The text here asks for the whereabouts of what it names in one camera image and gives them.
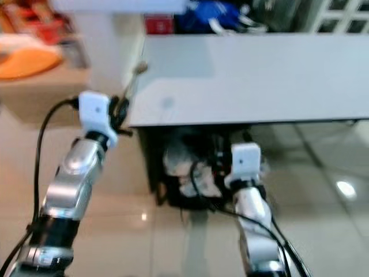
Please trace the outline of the metal spoon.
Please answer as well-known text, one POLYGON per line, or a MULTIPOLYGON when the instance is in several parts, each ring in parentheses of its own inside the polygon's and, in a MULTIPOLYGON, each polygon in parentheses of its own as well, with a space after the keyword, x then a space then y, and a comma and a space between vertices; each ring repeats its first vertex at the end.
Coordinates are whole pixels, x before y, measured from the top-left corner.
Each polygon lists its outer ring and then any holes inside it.
POLYGON ((122 92, 122 99, 129 100, 130 97, 134 94, 136 89, 139 76, 144 74, 149 69, 149 64, 147 61, 140 61, 137 63, 137 66, 133 68, 132 77, 129 80, 129 83, 126 86, 126 89, 122 92))

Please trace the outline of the black basket with white bags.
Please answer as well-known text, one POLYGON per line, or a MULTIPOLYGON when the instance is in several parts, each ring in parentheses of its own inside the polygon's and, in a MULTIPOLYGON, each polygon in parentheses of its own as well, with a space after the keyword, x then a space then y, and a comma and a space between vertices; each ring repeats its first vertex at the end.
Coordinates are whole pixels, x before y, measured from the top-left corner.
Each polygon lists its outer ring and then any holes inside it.
POLYGON ((222 207, 233 198, 213 176, 213 137, 229 137, 228 126, 159 126, 137 129, 150 192, 157 205, 183 210, 222 207))

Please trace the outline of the white table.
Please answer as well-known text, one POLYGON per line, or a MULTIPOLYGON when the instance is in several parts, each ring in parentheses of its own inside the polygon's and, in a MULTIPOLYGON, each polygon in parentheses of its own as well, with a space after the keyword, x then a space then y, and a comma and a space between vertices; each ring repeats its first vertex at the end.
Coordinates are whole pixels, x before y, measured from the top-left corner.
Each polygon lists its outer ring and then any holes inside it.
POLYGON ((132 127, 369 119, 369 35, 147 39, 132 127))

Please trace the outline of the beige wooden table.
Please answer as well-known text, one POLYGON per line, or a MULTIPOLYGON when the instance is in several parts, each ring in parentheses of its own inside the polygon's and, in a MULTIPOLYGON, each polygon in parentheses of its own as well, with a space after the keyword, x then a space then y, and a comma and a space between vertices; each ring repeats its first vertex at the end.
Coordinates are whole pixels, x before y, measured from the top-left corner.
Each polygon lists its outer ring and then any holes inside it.
MULTIPOLYGON (((0 34, 0 45, 2 53, 8 55, 15 50, 27 48, 63 55, 61 46, 44 44, 42 40, 29 35, 0 34)), ((60 65, 37 76, 18 81, 3 81, 0 88, 0 123, 12 122, 26 127, 38 127, 55 103, 89 88, 89 71, 63 60, 60 65)), ((70 111, 70 108, 60 110, 53 117, 52 125, 78 124, 76 113, 72 111, 71 114, 63 115, 61 111, 70 111)))

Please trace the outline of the grey glass cup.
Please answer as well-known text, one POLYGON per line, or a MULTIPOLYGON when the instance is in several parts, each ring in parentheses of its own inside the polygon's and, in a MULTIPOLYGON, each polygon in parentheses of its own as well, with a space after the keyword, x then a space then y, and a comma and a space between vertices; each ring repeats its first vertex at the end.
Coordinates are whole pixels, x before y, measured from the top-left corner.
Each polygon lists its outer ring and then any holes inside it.
POLYGON ((84 53, 84 46, 77 39, 61 40, 60 47, 64 58, 76 69, 89 69, 89 61, 84 53))

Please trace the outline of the red box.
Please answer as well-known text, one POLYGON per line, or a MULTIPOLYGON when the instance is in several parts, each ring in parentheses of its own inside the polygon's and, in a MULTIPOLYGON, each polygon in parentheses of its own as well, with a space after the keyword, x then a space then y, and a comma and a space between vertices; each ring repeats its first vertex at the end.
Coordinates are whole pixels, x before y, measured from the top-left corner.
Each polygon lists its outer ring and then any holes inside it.
POLYGON ((174 15, 144 15, 144 24, 148 35, 172 35, 176 33, 174 15))

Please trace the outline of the orange plate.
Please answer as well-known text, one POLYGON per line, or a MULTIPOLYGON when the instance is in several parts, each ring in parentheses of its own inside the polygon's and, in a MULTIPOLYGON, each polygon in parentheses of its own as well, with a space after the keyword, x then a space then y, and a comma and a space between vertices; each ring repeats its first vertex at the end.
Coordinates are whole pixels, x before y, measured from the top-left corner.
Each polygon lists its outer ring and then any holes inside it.
POLYGON ((45 48, 21 48, 7 54, 0 63, 0 81, 17 81, 37 76, 63 61, 60 54, 45 48))

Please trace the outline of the blue bag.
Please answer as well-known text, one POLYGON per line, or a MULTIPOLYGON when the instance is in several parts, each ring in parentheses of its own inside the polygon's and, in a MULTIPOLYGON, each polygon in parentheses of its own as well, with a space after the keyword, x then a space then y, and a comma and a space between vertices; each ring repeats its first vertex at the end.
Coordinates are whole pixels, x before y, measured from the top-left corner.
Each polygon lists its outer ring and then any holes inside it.
POLYGON ((177 34, 236 35, 266 33, 269 27, 250 17, 254 0, 188 0, 174 16, 177 34))

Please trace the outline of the red and orange snack packs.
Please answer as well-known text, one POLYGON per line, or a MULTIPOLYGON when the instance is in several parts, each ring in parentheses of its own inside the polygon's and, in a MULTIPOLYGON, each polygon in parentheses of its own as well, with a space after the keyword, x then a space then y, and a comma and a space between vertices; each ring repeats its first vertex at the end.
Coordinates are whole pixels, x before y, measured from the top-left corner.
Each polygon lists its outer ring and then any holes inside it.
POLYGON ((43 44, 60 44, 74 39, 71 20, 55 10, 51 0, 0 0, 2 34, 29 35, 43 44))

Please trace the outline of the white lattice door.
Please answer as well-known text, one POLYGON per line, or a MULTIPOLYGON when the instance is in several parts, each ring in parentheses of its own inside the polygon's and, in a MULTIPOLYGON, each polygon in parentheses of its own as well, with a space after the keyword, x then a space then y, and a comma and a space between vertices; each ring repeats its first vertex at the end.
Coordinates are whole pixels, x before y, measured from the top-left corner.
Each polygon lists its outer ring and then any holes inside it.
POLYGON ((302 30, 369 35, 369 0, 312 0, 302 30))

